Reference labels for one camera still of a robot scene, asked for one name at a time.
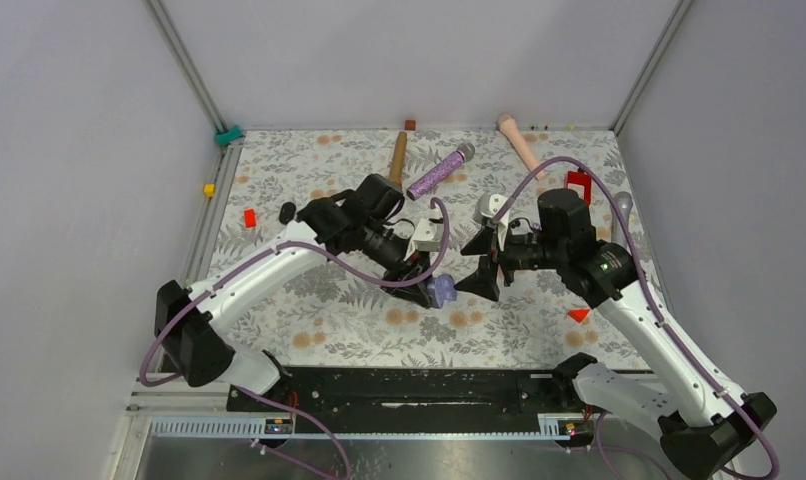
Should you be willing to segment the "floral table mat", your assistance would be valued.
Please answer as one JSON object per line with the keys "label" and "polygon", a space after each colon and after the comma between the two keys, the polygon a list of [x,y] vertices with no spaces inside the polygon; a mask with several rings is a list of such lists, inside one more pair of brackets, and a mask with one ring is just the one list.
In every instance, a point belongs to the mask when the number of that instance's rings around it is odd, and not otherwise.
{"label": "floral table mat", "polygon": [[[396,138],[392,130],[249,132],[231,164],[210,273],[220,273],[276,236],[283,203],[303,207],[357,187],[370,173],[387,172]],[[611,132],[534,132],[526,140],[538,157],[560,158],[543,180],[526,181],[526,166],[498,131],[409,134],[403,171],[408,182],[460,144],[475,147],[474,158],[434,190],[451,216],[451,246],[442,272],[461,279],[475,270],[476,259],[461,256],[460,249],[477,232],[473,213],[484,193],[507,195],[521,188],[510,214],[526,232],[538,218],[538,196],[563,185],[572,159],[588,165],[610,191],[630,190]],[[255,228],[244,225],[246,209],[255,210]],[[443,308],[425,309],[327,263],[275,290],[234,324],[230,336],[289,365],[538,369],[585,352],[612,369],[645,368],[633,346],[602,316],[592,312],[584,324],[567,316],[582,307],[582,300],[548,271],[517,273],[497,302],[462,293]]]}

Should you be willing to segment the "gold microphone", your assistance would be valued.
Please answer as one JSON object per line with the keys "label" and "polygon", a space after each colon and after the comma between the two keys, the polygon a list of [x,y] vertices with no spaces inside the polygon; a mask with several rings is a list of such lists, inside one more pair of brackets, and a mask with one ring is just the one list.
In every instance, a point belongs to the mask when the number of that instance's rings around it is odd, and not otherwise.
{"label": "gold microphone", "polygon": [[407,132],[399,132],[395,141],[387,176],[387,179],[398,188],[402,187],[402,172],[406,159],[407,141]]}

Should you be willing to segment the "silver grey microphone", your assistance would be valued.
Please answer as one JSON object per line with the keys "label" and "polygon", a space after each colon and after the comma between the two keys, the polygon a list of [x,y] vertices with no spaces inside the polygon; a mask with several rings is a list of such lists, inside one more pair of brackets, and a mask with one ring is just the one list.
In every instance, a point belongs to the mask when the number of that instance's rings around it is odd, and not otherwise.
{"label": "silver grey microphone", "polygon": [[633,210],[634,201],[632,195],[627,191],[620,191],[614,196],[615,204],[612,206],[612,225],[611,225],[611,241],[615,244],[628,249],[626,240],[626,233],[629,229],[625,229],[620,222],[620,218],[629,222],[631,212]]}

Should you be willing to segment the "teal corner clamp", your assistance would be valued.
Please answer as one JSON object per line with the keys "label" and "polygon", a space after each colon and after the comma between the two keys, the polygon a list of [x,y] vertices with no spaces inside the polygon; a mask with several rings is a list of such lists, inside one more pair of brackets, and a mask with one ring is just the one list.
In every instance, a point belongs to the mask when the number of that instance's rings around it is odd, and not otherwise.
{"label": "teal corner clamp", "polygon": [[241,127],[234,125],[229,130],[216,134],[214,141],[219,147],[226,147],[243,136],[244,133]]}

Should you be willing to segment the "pink microphone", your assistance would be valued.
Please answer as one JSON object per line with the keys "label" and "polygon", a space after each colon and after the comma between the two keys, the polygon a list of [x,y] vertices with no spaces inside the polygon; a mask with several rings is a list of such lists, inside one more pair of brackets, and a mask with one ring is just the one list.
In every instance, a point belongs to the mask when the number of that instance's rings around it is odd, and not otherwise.
{"label": "pink microphone", "polygon": [[540,164],[540,160],[534,155],[528,145],[527,140],[517,126],[516,120],[509,114],[502,114],[497,122],[497,129],[506,137],[515,149],[522,163],[529,172],[533,172]]}

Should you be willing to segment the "red box with label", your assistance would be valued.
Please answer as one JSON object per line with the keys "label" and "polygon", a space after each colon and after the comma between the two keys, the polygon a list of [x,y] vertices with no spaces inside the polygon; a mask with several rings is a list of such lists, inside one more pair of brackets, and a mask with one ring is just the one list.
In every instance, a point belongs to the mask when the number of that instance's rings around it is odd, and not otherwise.
{"label": "red box with label", "polygon": [[565,177],[565,187],[574,190],[586,205],[591,205],[593,181],[586,172],[582,170],[569,171]]}

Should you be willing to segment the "purple earbud charging case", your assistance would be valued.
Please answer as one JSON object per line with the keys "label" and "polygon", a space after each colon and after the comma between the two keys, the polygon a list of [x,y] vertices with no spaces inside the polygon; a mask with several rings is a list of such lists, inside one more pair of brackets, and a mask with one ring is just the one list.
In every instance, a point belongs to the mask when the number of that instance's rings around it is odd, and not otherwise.
{"label": "purple earbud charging case", "polygon": [[426,289],[432,308],[443,308],[445,304],[455,302],[458,298],[455,281],[450,274],[433,276],[426,282]]}

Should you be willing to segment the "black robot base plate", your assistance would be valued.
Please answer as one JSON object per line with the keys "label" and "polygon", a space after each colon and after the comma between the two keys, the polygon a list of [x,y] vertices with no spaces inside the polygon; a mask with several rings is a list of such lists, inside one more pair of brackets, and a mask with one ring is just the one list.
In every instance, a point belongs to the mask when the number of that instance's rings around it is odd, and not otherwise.
{"label": "black robot base plate", "polygon": [[552,370],[290,367],[265,398],[336,434],[533,434],[541,414],[581,416],[575,354]]}

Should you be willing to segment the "red triangle block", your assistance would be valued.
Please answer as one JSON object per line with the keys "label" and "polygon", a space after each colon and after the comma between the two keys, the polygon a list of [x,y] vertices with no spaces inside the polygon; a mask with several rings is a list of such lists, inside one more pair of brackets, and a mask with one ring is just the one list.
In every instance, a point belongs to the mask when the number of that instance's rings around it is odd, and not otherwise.
{"label": "red triangle block", "polygon": [[584,324],[591,315],[590,309],[572,309],[567,312],[567,316],[577,324]]}

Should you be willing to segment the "purple glitter microphone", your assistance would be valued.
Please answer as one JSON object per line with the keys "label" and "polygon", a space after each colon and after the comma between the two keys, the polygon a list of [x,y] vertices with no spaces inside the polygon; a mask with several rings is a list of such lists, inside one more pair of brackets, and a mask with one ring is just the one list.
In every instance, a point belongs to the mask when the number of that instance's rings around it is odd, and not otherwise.
{"label": "purple glitter microphone", "polygon": [[424,197],[461,165],[471,160],[474,155],[475,147],[473,144],[460,144],[453,152],[440,160],[427,173],[412,183],[405,191],[406,197],[409,200],[418,200]]}

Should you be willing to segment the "small red block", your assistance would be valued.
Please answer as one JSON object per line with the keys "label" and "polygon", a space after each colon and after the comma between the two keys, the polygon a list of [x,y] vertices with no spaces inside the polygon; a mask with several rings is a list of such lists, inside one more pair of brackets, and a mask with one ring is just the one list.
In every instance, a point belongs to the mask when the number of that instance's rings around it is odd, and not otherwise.
{"label": "small red block", "polygon": [[255,228],[257,225],[256,213],[254,209],[246,209],[243,212],[244,225],[248,229]]}

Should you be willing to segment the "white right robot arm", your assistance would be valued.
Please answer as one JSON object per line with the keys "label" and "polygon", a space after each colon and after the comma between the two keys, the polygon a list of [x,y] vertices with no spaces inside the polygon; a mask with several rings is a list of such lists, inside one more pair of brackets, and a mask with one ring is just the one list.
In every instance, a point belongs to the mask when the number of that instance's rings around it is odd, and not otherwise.
{"label": "white right robot arm", "polygon": [[506,197],[485,194],[474,218],[481,225],[462,249],[476,255],[474,273],[457,290],[498,301],[497,277],[511,285],[517,271],[552,270],[563,285],[615,326],[664,386],[659,392],[578,353],[553,371],[554,402],[576,412],[592,405],[657,439],[682,475],[708,479],[751,445],[776,415],[762,392],[747,393],[696,347],[656,293],[643,285],[634,257],[600,240],[589,207],[571,189],[553,189],[537,201],[540,229],[513,234],[501,216]]}

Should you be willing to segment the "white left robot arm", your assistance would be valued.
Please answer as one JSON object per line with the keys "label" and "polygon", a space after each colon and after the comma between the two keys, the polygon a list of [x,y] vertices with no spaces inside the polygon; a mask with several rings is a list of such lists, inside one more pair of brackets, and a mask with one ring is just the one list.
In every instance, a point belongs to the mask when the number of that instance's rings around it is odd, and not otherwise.
{"label": "white left robot arm", "polygon": [[171,280],[156,293],[155,340],[190,387],[224,382],[250,391],[267,411],[288,401],[289,385],[272,355],[230,340],[233,325],[293,278],[333,263],[386,293],[425,308],[437,306],[433,273],[449,246],[449,214],[438,198],[427,234],[408,238],[388,226],[404,204],[399,187],[379,174],[356,189],[310,201],[265,246],[227,270],[189,287]]}

